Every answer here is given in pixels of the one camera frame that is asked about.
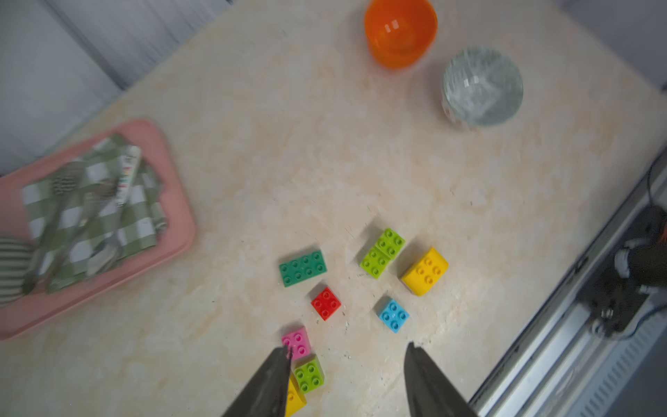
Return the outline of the cyan small lego brick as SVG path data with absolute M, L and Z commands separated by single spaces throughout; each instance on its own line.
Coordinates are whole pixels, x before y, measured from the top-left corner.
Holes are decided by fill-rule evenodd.
M 410 314 L 396 300 L 389 298 L 378 313 L 378 318 L 395 334 L 399 333 Z

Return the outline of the lime small lego brick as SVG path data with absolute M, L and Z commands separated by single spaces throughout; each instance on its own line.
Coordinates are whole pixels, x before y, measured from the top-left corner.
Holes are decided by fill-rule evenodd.
M 394 260 L 405 245 L 405 240 L 391 228 L 383 231 L 382 235 L 375 243 L 375 247 L 380 250 L 390 260 Z

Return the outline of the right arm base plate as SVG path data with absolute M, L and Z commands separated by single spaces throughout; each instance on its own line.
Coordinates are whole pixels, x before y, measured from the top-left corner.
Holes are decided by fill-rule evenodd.
M 623 339 L 648 297 L 666 289 L 666 210 L 647 206 L 592 271 L 577 300 L 591 312 L 592 333 Z

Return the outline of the yellow long lego brick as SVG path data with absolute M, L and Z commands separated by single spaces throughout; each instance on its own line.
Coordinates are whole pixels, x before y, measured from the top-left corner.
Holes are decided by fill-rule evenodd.
M 413 266 L 401 276 L 401 282 L 417 296 L 427 294 L 449 268 L 448 261 L 436 250 L 430 250 L 415 262 Z

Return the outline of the lime long lego brick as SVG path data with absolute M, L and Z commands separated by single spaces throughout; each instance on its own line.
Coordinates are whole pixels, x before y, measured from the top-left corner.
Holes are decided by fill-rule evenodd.
M 391 259 L 379 250 L 376 246 L 370 248 L 360 263 L 364 269 L 373 279 L 378 279 L 387 268 Z

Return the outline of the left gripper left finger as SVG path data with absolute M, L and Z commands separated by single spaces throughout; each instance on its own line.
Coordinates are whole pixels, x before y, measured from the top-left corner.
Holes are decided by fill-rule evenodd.
M 255 372 L 223 417 L 284 417 L 291 374 L 290 347 L 276 347 Z

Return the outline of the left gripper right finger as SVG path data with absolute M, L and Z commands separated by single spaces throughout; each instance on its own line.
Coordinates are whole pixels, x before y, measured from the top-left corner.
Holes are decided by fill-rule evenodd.
M 477 414 L 446 378 L 425 349 L 410 342 L 404 359 L 410 415 L 476 417 Z

